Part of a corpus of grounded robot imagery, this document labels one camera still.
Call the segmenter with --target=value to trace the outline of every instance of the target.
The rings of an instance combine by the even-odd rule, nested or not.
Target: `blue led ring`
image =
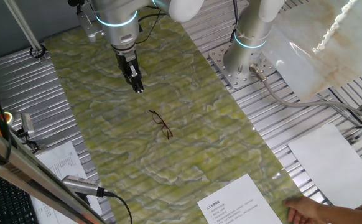
[[[110,26],[110,27],[121,27],[121,26],[127,25],[127,24],[129,24],[130,22],[132,22],[132,21],[137,17],[137,11],[136,11],[136,13],[134,14],[134,16],[133,16],[130,20],[128,20],[127,22],[120,23],[120,24],[108,24],[107,22],[104,22],[104,21],[102,21],[101,19],[99,19],[99,18],[98,18],[98,15],[95,15],[95,17],[96,17],[96,19],[97,19],[100,23],[102,23],[102,24],[104,24],[104,25],[106,25],[106,26]]]
[[[248,46],[248,45],[246,45],[246,44],[242,44],[242,43],[238,40],[238,38],[236,37],[236,34],[235,34],[235,40],[236,40],[240,45],[242,45],[243,47],[246,47],[246,48],[259,48],[259,47],[263,46],[263,45],[267,42],[267,41],[264,41],[264,43],[262,43],[262,44],[260,44],[260,45],[258,45],[258,46],[254,46],[254,47]]]

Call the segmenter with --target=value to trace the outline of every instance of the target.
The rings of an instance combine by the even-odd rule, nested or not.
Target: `gray cable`
[[[350,106],[350,105],[346,105],[344,103],[339,103],[339,102],[334,102],[334,101],[320,101],[320,102],[311,102],[311,103],[288,103],[284,100],[282,100],[281,98],[279,98],[274,91],[271,89],[271,87],[268,85],[267,81],[263,82],[264,85],[266,86],[268,92],[271,94],[272,97],[274,97],[278,102],[282,103],[283,105],[286,106],[290,106],[290,107],[294,107],[294,108],[299,108],[299,107],[306,107],[306,106],[325,106],[325,105],[333,105],[333,106],[338,106],[341,108],[347,108],[351,111],[354,111],[356,114],[360,115],[362,117],[362,111]]]

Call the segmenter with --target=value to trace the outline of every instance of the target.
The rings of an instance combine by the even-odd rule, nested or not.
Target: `metal mounting plate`
[[[223,57],[224,53],[230,47],[230,45],[231,45],[230,43],[223,44],[209,51],[208,56],[213,60],[216,68],[220,73],[224,75],[225,80],[230,84],[230,86],[235,90],[237,90],[239,88],[245,87],[246,85],[248,85],[253,81],[256,81],[257,78],[254,77],[254,74],[252,73],[230,74],[226,71],[223,62]],[[262,53],[260,53],[260,58],[261,58],[261,64],[258,67],[265,76],[270,75],[276,71],[274,66],[271,63],[269,63],[269,61],[264,57]]]

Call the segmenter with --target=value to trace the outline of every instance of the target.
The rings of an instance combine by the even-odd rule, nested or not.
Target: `keyboard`
[[[0,224],[38,224],[30,195],[2,178]]]

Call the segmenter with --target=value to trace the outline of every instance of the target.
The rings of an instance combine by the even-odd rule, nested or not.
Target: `finger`
[[[302,216],[302,217],[301,217],[301,220],[300,220],[300,224],[306,224],[307,220],[308,220],[307,217]]]
[[[311,218],[307,220],[307,224],[315,224],[315,221],[313,221]]]
[[[289,208],[296,208],[297,206],[297,202],[295,200],[284,200],[282,203]]]
[[[296,212],[293,224],[300,224],[300,220],[301,220],[301,214],[299,212]]]
[[[289,222],[293,221],[295,212],[296,212],[296,211],[295,211],[294,208],[291,208],[291,209],[289,210],[289,215],[287,216],[287,220],[288,220]]]

